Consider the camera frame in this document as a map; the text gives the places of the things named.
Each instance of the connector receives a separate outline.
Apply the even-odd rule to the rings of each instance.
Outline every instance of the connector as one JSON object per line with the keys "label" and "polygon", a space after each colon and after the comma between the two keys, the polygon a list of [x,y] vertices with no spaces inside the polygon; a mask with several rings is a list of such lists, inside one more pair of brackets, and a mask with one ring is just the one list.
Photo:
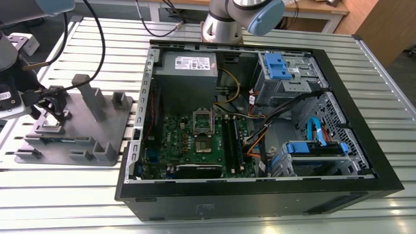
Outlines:
{"label": "connector", "polygon": [[179,22],[179,23],[177,24],[177,29],[181,30],[181,28],[183,27],[183,25],[185,25],[185,22],[183,22],[183,21]]}

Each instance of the gray 3d printed holder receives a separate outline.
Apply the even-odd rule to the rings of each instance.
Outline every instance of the gray 3d printed holder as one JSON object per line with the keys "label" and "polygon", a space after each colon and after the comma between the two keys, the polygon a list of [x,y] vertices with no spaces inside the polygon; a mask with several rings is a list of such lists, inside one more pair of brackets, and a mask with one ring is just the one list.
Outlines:
{"label": "gray 3d printed holder", "polygon": [[[90,79],[77,75],[73,84]],[[114,166],[119,158],[133,98],[115,92],[103,96],[90,84],[82,94],[67,96],[66,121],[59,123],[43,111],[26,143],[15,152],[18,163]]]}

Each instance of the green circuit board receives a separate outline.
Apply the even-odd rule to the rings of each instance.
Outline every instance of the green circuit board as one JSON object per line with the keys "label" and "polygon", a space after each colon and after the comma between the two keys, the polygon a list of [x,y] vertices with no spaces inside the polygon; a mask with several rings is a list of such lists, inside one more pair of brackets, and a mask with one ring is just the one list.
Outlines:
{"label": "green circuit board", "polygon": [[[201,128],[210,127],[210,120],[205,117],[197,118]],[[223,118],[215,117],[214,134],[194,135],[193,115],[166,116],[163,124],[162,148],[158,153],[158,163],[150,165],[154,179],[166,179],[167,165],[178,164],[215,164],[223,166],[223,177],[254,177],[255,166],[245,164],[245,170],[231,173],[227,170],[223,140]],[[242,139],[249,136],[247,122],[238,120],[239,134]]]}

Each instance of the floor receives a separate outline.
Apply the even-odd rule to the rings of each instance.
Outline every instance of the floor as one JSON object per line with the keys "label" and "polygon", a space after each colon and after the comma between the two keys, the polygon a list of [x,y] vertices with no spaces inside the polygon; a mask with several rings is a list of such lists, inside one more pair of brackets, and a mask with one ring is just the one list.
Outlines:
{"label": "floor", "polygon": [[[93,4],[93,7],[101,18],[138,20],[138,10],[134,6],[118,6]],[[142,15],[145,20],[151,20],[150,10],[147,7],[142,7]],[[201,23],[207,17],[207,12],[185,11],[187,18],[191,18],[190,23]],[[91,16],[91,13],[85,4],[78,3],[74,11],[69,13],[70,18],[73,16]],[[161,20],[167,22],[179,22],[175,17],[170,17],[170,13],[166,10],[161,11]],[[49,54],[55,46],[55,43],[63,33],[63,17],[46,18],[45,24],[35,27],[25,27],[22,24],[5,30],[6,34],[13,32],[33,33],[38,38],[42,47],[35,55],[27,60],[30,62],[46,61]],[[407,53],[403,53],[393,65],[387,68],[394,80],[399,84],[405,94],[409,96],[414,105],[416,105],[416,56],[410,58]]]}

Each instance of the ram slot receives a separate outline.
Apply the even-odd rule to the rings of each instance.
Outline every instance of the ram slot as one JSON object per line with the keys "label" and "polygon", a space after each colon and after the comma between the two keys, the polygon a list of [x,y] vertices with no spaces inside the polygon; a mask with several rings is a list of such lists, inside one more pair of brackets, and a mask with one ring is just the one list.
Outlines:
{"label": "ram slot", "polygon": [[235,166],[234,166],[234,156],[233,156],[233,146],[230,141],[230,120],[227,118],[223,118],[223,145],[225,145],[225,156],[226,156],[226,167],[227,171],[230,173],[235,172]]}
{"label": "ram slot", "polygon": [[235,138],[235,124],[234,120],[229,120],[229,141],[231,145],[231,152],[233,152],[233,162],[234,162],[234,168],[235,172],[241,171],[241,163],[239,163],[239,155],[238,155],[238,143]]}
{"label": "ram slot", "polygon": [[243,146],[242,146],[242,138],[241,138],[241,129],[237,122],[237,119],[234,119],[234,134],[235,134],[235,144],[237,144],[237,157],[239,159],[239,168],[245,164],[245,158],[243,158]]}

